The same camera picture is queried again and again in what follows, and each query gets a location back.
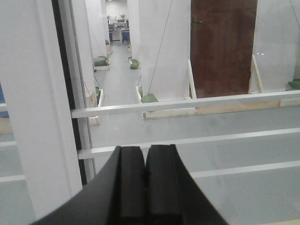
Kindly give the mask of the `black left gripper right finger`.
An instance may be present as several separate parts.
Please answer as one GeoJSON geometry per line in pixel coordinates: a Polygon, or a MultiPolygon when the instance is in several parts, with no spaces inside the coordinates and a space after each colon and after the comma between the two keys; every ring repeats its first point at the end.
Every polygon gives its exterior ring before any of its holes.
{"type": "Polygon", "coordinates": [[[226,225],[183,164],[177,148],[152,145],[146,159],[150,225],[226,225]]]}

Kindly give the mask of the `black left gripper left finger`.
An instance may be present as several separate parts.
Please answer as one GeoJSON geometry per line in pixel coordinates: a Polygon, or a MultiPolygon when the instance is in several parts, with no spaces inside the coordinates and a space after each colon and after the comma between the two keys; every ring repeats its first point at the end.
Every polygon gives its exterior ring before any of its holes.
{"type": "Polygon", "coordinates": [[[117,146],[82,191],[37,225],[146,224],[144,158],[139,147],[117,146]]]}

